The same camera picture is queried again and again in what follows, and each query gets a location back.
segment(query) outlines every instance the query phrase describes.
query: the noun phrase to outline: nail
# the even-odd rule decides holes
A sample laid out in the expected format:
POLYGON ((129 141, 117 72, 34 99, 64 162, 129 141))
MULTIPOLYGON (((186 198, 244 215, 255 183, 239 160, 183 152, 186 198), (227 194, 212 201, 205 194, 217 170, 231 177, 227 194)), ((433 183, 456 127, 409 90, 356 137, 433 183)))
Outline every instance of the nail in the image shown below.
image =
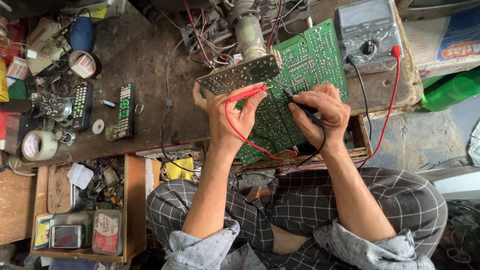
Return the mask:
POLYGON ((258 100, 262 100, 267 96, 267 92, 265 91, 260 91, 260 94, 258 94, 258 100))
POLYGON ((297 109, 297 106, 295 106, 295 103, 289 103, 288 107, 290 108, 290 111, 294 111, 297 109))

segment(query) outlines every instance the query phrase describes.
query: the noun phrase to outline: man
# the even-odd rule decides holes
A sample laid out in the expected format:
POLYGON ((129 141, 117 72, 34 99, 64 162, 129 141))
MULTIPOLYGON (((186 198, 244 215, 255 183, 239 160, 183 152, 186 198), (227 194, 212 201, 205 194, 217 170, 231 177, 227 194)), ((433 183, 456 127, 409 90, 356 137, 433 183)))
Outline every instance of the man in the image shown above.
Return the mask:
MULTIPOLYGON (((193 87, 195 104, 210 119, 210 144, 200 183, 177 179, 147 199, 147 216, 167 252, 163 269, 434 269, 429 260, 447 218, 442 196, 409 172, 364 168, 360 172, 343 143, 350 107, 332 84, 317 85, 294 101, 317 108, 327 129, 321 155, 327 170, 293 172, 268 184, 271 200, 227 190, 227 177, 243 140, 226 120, 226 101, 193 87)), ((245 136, 267 93, 249 97, 242 111, 230 104, 234 126, 245 136)), ((294 103, 293 119, 319 148, 318 126, 294 103)))

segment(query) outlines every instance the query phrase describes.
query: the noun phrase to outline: green circuit board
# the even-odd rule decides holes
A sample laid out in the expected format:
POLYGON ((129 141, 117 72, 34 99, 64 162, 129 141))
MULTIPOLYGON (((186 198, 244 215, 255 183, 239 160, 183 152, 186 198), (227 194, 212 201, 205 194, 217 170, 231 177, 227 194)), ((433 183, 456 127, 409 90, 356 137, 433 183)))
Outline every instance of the green circuit board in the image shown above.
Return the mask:
MULTIPOLYGON (((285 86, 293 94, 307 91, 310 87, 318 84, 332 83, 340 90, 340 98, 347 99, 347 83, 332 19, 303 33, 308 41, 308 50, 305 39, 300 35, 274 47, 280 52, 282 58, 282 70, 275 80, 286 85, 293 85, 301 81, 294 87, 285 86), (307 74, 303 78, 307 66, 307 53, 310 54, 310 60, 307 74)), ((255 125, 248 139, 271 153, 278 153, 305 142, 307 139, 293 121, 290 109, 288 109, 287 96, 280 86, 272 80, 268 80, 267 84, 272 88, 267 90, 267 97, 257 108, 255 125)), ((239 100, 236 105, 237 109, 241 110, 244 102, 244 100, 239 100)), ((268 154, 245 142, 237 152, 237 157, 242 164, 248 165, 267 158, 268 154)))

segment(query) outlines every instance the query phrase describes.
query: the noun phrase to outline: left hand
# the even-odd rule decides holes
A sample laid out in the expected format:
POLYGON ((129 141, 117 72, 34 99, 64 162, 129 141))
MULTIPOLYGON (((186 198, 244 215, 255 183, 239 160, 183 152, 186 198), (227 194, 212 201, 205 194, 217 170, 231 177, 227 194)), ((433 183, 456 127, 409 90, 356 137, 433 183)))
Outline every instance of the left hand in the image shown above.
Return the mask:
MULTIPOLYGON (((233 130, 227 121, 225 115, 225 104, 227 100, 240 93, 259 88, 263 83, 257 83, 251 86, 243 87, 223 95, 215 96, 210 91, 205 90, 206 100, 200 95, 200 84, 195 82, 192 94, 195 104, 208 113, 210 119, 210 147, 215 151, 221 151, 233 158, 240 149, 244 140, 233 130)), ((249 97, 243 109, 235 109, 237 102, 231 102, 228 105, 228 116, 232 124, 240 131, 240 133, 248 137, 255 123, 255 111, 260 101, 267 96, 265 91, 260 91, 249 97)))

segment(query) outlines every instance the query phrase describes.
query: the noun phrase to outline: smartphone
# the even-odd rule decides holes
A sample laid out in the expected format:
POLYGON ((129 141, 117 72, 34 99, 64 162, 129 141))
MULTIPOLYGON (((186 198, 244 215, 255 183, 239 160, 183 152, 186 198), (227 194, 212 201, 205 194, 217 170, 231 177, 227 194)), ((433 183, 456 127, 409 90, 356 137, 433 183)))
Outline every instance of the smartphone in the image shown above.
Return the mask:
POLYGON ((52 229, 52 247, 80 248, 83 246, 83 225, 54 226, 52 229))

